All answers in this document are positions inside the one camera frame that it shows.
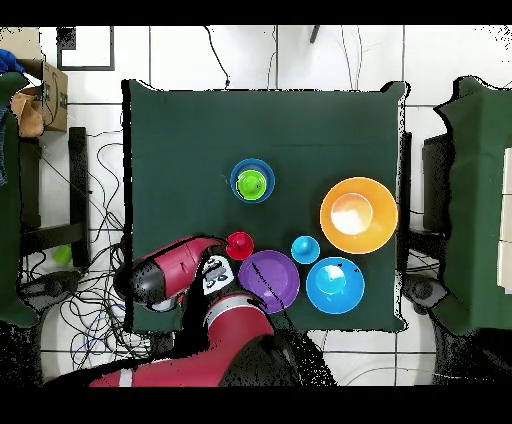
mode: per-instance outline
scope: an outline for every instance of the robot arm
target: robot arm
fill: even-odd
[[[225,246],[217,239],[188,238],[148,255],[134,266],[124,290],[130,286],[136,301],[144,303],[187,290],[183,326],[204,329],[207,343],[181,358],[110,372],[91,387],[219,386],[241,379],[252,385],[298,383],[287,360],[269,347],[274,330],[256,306],[260,300],[241,287]]]

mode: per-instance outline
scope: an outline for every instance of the cable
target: cable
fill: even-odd
[[[276,42],[276,37],[274,36],[274,34],[276,33],[276,27],[277,27],[277,25],[274,25],[274,30],[272,31],[272,38],[274,39],[274,43]],[[277,48],[274,51],[274,53],[272,53],[272,56],[270,56],[270,63],[268,65],[268,72],[267,72],[267,90],[268,90],[268,87],[270,86],[270,70],[272,69],[272,60],[274,59],[274,56],[276,55],[276,53],[277,53]]]
[[[345,35],[343,33],[343,25],[341,26],[341,41],[343,42],[343,51],[345,52],[345,60],[347,61],[347,68],[348,68],[348,78],[350,80],[350,89],[353,90],[354,87],[352,85],[352,73],[350,71],[350,63],[348,60],[348,54],[347,54],[347,46],[345,46]]]
[[[91,135],[91,134],[86,134],[87,137],[99,137],[100,135],[103,135],[103,134],[115,134],[115,133],[120,133],[120,132],[123,132],[123,130],[114,130],[114,131],[102,131],[98,134],[94,134],[94,135]]]
[[[325,342],[327,341],[327,334],[330,330],[325,330],[324,338],[322,339],[322,353],[325,351]]]
[[[101,134],[105,133],[112,133],[112,132],[120,132],[120,131],[105,131]],[[140,338],[139,341],[133,340],[133,336],[131,334],[127,334],[123,331],[123,323],[121,319],[117,316],[115,312],[113,312],[112,308],[117,309],[124,309],[124,306],[122,305],[122,300],[119,299],[117,296],[114,296],[111,293],[111,290],[113,288],[112,285],[110,285],[110,288],[108,290],[102,289],[99,287],[96,287],[100,281],[104,280],[104,287],[107,287],[109,285],[110,278],[114,275],[114,272],[116,268],[118,268],[121,265],[121,260],[119,257],[119,249],[120,249],[120,243],[112,244],[110,240],[110,228],[109,225],[113,228],[122,229],[122,224],[119,222],[117,217],[109,211],[110,204],[112,202],[112,199],[114,198],[115,194],[118,192],[120,187],[120,182],[117,176],[108,168],[105,166],[105,164],[100,159],[100,152],[112,145],[122,145],[121,143],[109,143],[104,146],[102,146],[98,152],[96,153],[96,158],[100,165],[107,170],[115,179],[117,182],[116,189],[110,199],[106,201],[106,192],[105,188],[102,185],[101,181],[99,181],[94,175],[89,173],[91,177],[93,177],[98,184],[100,185],[102,191],[103,191],[103,208],[106,211],[106,214],[104,215],[99,207],[92,202],[89,199],[89,202],[98,210],[100,215],[103,217],[103,221],[100,225],[100,228],[98,229],[98,234],[94,241],[97,240],[100,234],[100,230],[103,228],[103,226],[106,226],[106,229],[109,234],[109,245],[105,247],[104,249],[100,250],[95,257],[91,260],[90,264],[88,265],[87,269],[83,270],[82,274],[85,275],[89,268],[98,260],[99,257],[101,257],[105,252],[110,253],[109,258],[109,269],[106,273],[100,274],[98,277],[95,278],[89,278],[86,280],[81,280],[80,284],[83,285],[86,282],[89,281],[95,281],[90,287],[87,289],[80,289],[73,293],[70,298],[66,299],[64,302],[60,305],[60,315],[64,322],[66,322],[67,325],[69,325],[71,328],[77,331],[73,339],[71,340],[70,344],[70,356],[73,361],[73,368],[74,369],[81,369],[84,364],[86,363],[87,359],[89,358],[90,362],[90,355],[95,355],[97,353],[94,352],[94,349],[98,347],[98,345],[103,345],[105,351],[111,352],[117,356],[121,356],[119,352],[119,347],[122,347],[131,357],[141,358],[141,357],[147,357],[149,353],[149,348],[147,346],[147,340]],[[55,167],[48,161],[46,158],[42,157],[45,162],[50,165],[50,167],[61,176],[70,186],[73,186],[69,180],[67,180]],[[88,304],[92,306],[96,306],[97,309],[93,310],[89,313],[82,313],[80,311],[80,303]],[[63,311],[64,308],[68,306],[69,312],[78,317],[80,323],[84,327],[83,329],[77,328],[75,325],[71,324],[68,319],[66,319]],[[87,324],[84,321],[84,317],[90,316],[91,314],[96,314],[96,316],[93,319],[93,322],[91,324]],[[80,346],[78,349],[74,349],[73,346],[75,344],[75,341],[78,339],[78,337],[82,335],[82,346]],[[115,340],[115,346],[112,346],[112,337]],[[83,357],[81,360],[77,359],[77,356],[79,354],[82,354]]]
[[[35,280],[35,278],[34,278],[34,274],[33,274],[34,270],[35,270],[39,265],[41,265],[44,261],[46,261],[46,253],[45,253],[45,252],[43,252],[43,251],[41,251],[41,252],[39,252],[39,253],[41,253],[41,254],[43,255],[43,259],[42,259],[41,261],[39,261],[37,264],[35,264],[35,265],[32,267],[32,269],[30,270],[30,273],[29,273],[29,277],[30,277],[30,279],[29,279],[29,281]]]
[[[357,66],[357,76],[356,76],[356,90],[359,90],[359,75],[361,74],[361,66],[363,64],[363,41],[361,40],[361,31],[359,30],[359,25],[357,27],[357,36],[359,38],[359,64]]]
[[[437,266],[439,266],[439,263],[437,263],[437,264],[428,264],[428,263],[426,263],[426,262],[423,260],[423,258],[422,258],[422,257],[420,257],[420,256],[418,256],[418,255],[416,255],[416,254],[412,253],[411,251],[409,251],[409,254],[410,254],[410,255],[412,255],[412,256],[414,256],[414,257],[415,257],[416,259],[418,259],[420,262],[422,262],[422,263],[423,263],[427,268],[430,268],[430,267],[432,267],[433,265],[437,265]]]
[[[52,110],[50,109],[50,106],[48,106],[48,102],[46,100],[43,100],[44,101],[44,104],[46,105],[46,107],[48,108],[49,112],[50,112],[50,115],[52,116],[52,120],[49,124],[45,125],[44,127],[47,128],[49,127],[51,124],[53,124],[53,121],[55,121],[55,116],[53,116],[53,112]]]
[[[206,25],[203,25],[203,28],[208,33],[208,39],[210,40],[210,47],[212,48],[212,52],[215,55],[215,58],[217,59],[217,62],[219,63],[220,69],[222,69],[222,72],[224,72],[224,75],[226,75],[226,86],[224,87],[224,90],[227,90],[227,88],[228,88],[228,86],[230,84],[228,73],[224,69],[224,66],[222,66],[222,63],[220,63],[219,56],[217,56],[217,52],[215,51],[215,47],[213,47],[212,34],[210,33],[210,30],[208,29],[208,27]]]
[[[452,375],[444,375],[444,374],[439,374],[437,372],[434,372],[434,371],[427,371],[427,370],[421,370],[421,369],[418,369],[418,368],[403,368],[403,367],[378,367],[378,368],[372,368],[371,370],[366,370],[364,372],[362,372],[361,374],[359,375],[356,375],[352,380],[350,380],[347,384],[345,384],[345,386],[349,386],[351,383],[353,383],[355,380],[357,380],[359,377],[362,377],[363,375],[365,374],[368,374],[369,372],[373,372],[373,371],[379,371],[379,370],[403,370],[403,371],[418,371],[418,372],[424,372],[424,373],[427,373],[427,374],[431,374],[431,375],[435,375],[435,376],[438,376],[438,377],[442,377],[442,378],[451,378],[451,379],[455,379],[455,380],[460,380],[460,379],[467,379],[467,380],[487,380],[486,378],[471,378],[471,377],[459,377],[459,376],[452,376]]]
[[[414,213],[416,215],[423,215],[424,213],[423,212],[416,212],[416,211],[412,211],[412,210],[409,210],[410,213]]]
[[[41,155],[41,159],[43,159],[48,165],[50,165],[50,167],[57,173],[61,176],[62,179],[64,179],[64,181],[66,181],[71,187],[73,187],[76,191],[78,191],[79,193],[81,193],[83,196],[85,197],[88,197],[83,191],[81,191],[78,187],[76,187],[74,184],[72,184],[64,175],[62,175],[48,160],[46,160],[46,158]],[[89,203],[91,203],[91,205],[93,205],[96,210],[100,213],[100,215],[104,218],[105,216],[103,215],[103,213],[101,212],[100,208],[98,208],[98,206],[96,206],[96,204],[94,204],[90,199],[89,199]]]

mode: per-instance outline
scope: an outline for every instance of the white label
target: white label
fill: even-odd
[[[210,294],[231,283],[235,276],[229,262],[223,256],[213,255],[208,259],[202,270],[203,292]]]

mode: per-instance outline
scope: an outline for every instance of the orange bowl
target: orange bowl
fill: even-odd
[[[395,198],[371,178],[343,180],[329,190],[320,207],[320,226],[336,248],[353,254],[384,246],[398,222]]]

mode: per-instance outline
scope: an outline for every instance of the purple plate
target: purple plate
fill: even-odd
[[[288,256],[275,250],[263,250],[249,256],[240,266],[238,279],[246,290],[265,301],[267,307],[261,307],[267,314],[287,308],[299,293],[297,267]]]

